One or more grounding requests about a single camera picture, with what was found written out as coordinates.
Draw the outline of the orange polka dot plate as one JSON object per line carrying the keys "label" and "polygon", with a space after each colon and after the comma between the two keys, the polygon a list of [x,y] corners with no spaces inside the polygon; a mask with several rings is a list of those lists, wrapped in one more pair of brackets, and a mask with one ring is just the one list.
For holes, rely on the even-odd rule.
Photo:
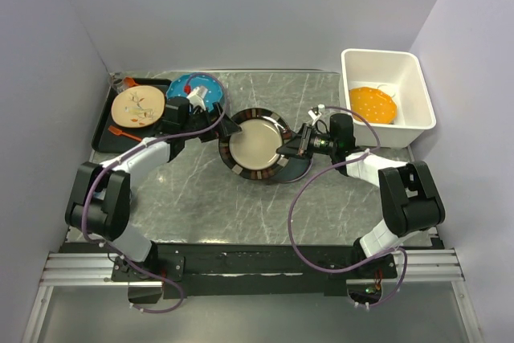
{"label": "orange polka dot plate", "polygon": [[350,109],[358,121],[389,125],[397,116],[398,107],[392,97],[377,88],[361,87],[349,91]]}

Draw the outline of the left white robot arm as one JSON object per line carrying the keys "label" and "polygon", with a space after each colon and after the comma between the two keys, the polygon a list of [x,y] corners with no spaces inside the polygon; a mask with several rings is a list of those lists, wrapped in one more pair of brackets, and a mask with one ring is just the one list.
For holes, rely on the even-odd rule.
{"label": "left white robot arm", "polygon": [[68,226],[88,242],[106,243],[132,260],[131,271],[142,280],[158,273],[160,261],[153,242],[129,224],[133,191],[151,171],[171,162],[186,141],[225,140],[241,132],[219,102],[209,111],[185,97],[168,99],[157,127],[159,137],[145,137],[118,157],[83,163],[65,212]]}

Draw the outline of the brown rimmed beige plate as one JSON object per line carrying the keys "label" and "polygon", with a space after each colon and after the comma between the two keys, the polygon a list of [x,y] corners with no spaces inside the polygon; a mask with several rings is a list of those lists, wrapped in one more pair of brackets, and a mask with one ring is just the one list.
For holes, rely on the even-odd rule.
{"label": "brown rimmed beige plate", "polygon": [[276,112],[247,108],[232,116],[240,131],[218,142],[220,157],[234,174],[247,180],[277,179],[288,164],[277,149],[292,139],[293,131]]}

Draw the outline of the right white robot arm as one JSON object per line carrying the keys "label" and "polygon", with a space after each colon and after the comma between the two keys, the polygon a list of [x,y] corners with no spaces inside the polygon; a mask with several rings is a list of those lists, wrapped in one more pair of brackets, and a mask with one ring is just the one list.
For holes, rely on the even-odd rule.
{"label": "right white robot arm", "polygon": [[310,160],[330,157],[340,174],[378,188],[381,221],[353,244],[351,266],[360,277],[370,277],[380,266],[377,255],[400,247],[409,237],[442,223],[446,213],[428,165],[423,161],[395,161],[356,145],[353,119],[344,113],[330,116],[327,133],[304,124],[277,149],[279,155]]}

